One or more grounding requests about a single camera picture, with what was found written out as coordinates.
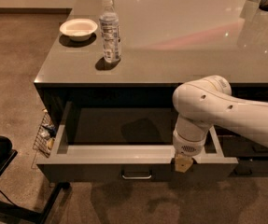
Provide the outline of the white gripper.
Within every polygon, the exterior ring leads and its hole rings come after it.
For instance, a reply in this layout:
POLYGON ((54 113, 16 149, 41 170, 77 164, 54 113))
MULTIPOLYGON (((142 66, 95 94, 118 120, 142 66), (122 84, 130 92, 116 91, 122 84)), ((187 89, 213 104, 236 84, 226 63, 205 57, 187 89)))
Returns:
POLYGON ((177 117, 173 131, 173 146, 177 153, 175 155, 176 172, 186 173, 192 167, 192 156, 202 151, 211 127, 211 124, 187 119, 182 115, 177 117))

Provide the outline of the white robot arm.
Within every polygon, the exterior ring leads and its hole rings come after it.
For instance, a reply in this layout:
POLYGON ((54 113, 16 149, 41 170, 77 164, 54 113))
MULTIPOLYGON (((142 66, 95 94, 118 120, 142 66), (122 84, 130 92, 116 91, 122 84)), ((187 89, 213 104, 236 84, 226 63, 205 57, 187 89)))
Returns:
POLYGON ((172 101, 178 113, 173 146, 175 170, 180 173, 206 158, 206 137, 215 125, 268 147, 268 103, 233 97, 224 77, 186 82, 175 89, 172 101))

